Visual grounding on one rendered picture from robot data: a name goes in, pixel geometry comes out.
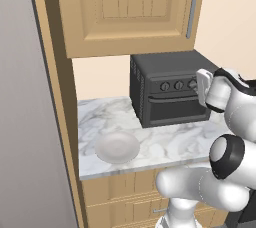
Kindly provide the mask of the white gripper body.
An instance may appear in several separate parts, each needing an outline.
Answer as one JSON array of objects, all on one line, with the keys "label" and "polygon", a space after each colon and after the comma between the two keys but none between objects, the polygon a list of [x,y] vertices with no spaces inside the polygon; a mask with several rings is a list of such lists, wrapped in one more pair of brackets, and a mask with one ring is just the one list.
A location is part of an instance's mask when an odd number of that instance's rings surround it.
[{"label": "white gripper body", "polygon": [[206,97],[213,80],[213,74],[208,70],[199,69],[196,72],[196,78],[199,103],[206,106]]}]

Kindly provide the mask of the toaster oven door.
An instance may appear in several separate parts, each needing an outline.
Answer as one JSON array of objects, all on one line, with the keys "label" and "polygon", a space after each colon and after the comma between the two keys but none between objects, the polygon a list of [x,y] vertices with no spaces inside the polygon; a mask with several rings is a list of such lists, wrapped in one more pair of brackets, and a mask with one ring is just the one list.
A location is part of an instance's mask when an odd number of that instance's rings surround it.
[{"label": "toaster oven door", "polygon": [[211,111],[198,101],[173,103],[150,103],[145,112],[148,120],[145,127],[166,126],[208,120]]}]

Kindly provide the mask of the black toaster oven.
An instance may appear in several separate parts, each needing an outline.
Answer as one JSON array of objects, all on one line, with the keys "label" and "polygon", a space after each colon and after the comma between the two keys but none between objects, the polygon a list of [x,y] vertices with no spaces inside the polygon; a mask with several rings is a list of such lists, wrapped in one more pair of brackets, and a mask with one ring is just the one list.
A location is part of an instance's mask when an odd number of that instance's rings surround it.
[{"label": "black toaster oven", "polygon": [[[199,69],[214,73],[218,67],[196,50],[130,56],[130,99],[143,128],[148,128],[145,127],[148,120],[145,114],[149,109],[148,97],[198,97],[197,88],[190,89],[188,82],[196,80]],[[174,88],[177,81],[184,83],[181,90]],[[160,89],[163,82],[170,83],[168,91]]]}]

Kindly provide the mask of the white plate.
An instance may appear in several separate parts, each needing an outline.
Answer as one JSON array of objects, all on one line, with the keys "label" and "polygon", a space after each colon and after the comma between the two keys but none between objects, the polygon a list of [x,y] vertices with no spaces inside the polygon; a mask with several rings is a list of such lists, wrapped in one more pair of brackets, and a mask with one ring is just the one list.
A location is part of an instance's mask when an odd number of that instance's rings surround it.
[{"label": "white plate", "polygon": [[127,132],[112,132],[98,139],[95,153],[110,164],[124,164],[134,159],[140,151],[140,142]]}]

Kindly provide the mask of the wooden cupboard door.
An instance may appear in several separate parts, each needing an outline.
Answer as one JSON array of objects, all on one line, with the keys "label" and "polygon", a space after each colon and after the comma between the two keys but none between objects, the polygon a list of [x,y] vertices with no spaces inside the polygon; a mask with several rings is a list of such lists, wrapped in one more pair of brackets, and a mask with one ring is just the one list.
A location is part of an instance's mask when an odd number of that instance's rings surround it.
[{"label": "wooden cupboard door", "polygon": [[191,0],[59,0],[69,58],[194,48],[202,0],[186,38]]}]

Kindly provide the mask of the wooden drawer front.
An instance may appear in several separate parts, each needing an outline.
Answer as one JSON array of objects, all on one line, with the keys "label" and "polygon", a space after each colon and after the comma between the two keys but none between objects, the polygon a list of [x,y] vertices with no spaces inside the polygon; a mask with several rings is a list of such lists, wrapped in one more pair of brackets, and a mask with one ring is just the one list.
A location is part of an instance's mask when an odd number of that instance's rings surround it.
[{"label": "wooden drawer front", "polygon": [[156,191],[156,176],[162,168],[101,177],[82,182],[87,206],[107,203]]},{"label": "wooden drawer front", "polygon": [[[152,213],[152,210],[167,206],[168,200],[164,198],[90,206],[87,208],[88,228],[154,228],[165,212]],[[198,203],[194,214],[203,228],[212,228],[223,225],[228,212]]]}]

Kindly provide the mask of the dark grey appliance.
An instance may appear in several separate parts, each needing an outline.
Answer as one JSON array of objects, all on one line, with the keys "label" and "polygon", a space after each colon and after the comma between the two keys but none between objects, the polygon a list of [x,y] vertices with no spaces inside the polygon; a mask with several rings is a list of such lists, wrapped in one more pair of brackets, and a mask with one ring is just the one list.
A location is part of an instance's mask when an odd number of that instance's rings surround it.
[{"label": "dark grey appliance", "polygon": [[249,202],[239,212],[230,212],[225,220],[227,228],[256,228],[256,202]]}]

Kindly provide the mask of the tall wooden side panel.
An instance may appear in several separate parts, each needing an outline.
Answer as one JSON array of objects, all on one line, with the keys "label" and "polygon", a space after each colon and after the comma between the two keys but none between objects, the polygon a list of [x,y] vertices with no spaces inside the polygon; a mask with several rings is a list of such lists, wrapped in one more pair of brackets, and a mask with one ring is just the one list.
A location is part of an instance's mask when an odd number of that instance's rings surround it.
[{"label": "tall wooden side panel", "polygon": [[73,66],[66,56],[59,0],[34,1],[78,228],[88,228],[82,183],[78,174],[77,98]]}]

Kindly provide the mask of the grey fridge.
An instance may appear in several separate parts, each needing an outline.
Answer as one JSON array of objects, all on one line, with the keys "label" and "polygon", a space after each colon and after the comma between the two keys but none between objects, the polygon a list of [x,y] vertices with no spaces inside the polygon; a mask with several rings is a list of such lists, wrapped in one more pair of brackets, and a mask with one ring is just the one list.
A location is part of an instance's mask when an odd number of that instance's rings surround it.
[{"label": "grey fridge", "polygon": [[78,228],[34,0],[0,0],[0,228]]}]

